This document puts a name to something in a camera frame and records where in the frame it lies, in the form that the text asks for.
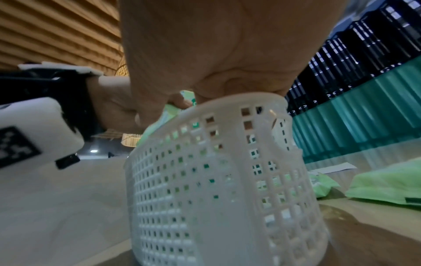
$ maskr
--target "tabletop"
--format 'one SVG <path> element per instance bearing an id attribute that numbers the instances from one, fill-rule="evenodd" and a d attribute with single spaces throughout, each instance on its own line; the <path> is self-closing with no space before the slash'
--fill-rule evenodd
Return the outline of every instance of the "tabletop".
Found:
<path id="1" fill-rule="evenodd" d="M 359 173 L 421 156 L 421 139 L 391 144 L 307 164 L 308 170 L 349 162 L 357 169 L 328 174 L 341 187 L 319 200 L 329 230 L 320 266 L 421 265 L 421 208 L 347 199 L 344 192 Z M 131 250 L 97 266 L 137 266 Z"/>

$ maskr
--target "perforated basket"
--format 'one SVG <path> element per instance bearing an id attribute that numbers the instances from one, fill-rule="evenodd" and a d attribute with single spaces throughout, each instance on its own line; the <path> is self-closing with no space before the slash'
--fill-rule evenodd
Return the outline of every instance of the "perforated basket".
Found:
<path id="1" fill-rule="evenodd" d="M 327 231 L 284 98 L 192 107 L 125 164 L 132 247 L 144 266 L 315 266 Z"/>

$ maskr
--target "wooden slat ceiling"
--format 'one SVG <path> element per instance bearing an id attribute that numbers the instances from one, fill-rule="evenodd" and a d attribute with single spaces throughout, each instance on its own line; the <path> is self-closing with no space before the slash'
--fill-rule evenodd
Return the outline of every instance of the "wooden slat ceiling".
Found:
<path id="1" fill-rule="evenodd" d="M 0 69 L 50 61 L 114 75 L 118 24 L 117 0 L 0 0 Z"/>

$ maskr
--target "skin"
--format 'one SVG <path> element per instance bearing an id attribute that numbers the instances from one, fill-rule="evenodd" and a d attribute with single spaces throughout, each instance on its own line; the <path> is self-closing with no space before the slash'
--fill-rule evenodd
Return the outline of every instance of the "skin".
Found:
<path id="1" fill-rule="evenodd" d="M 183 89 L 193 90 L 198 103 L 256 91 L 284 96 L 340 19 L 346 3 L 120 0 L 131 84 L 130 89 L 120 88 L 124 97 L 111 101 L 126 108 L 126 119 L 103 123 L 141 133 Z"/>

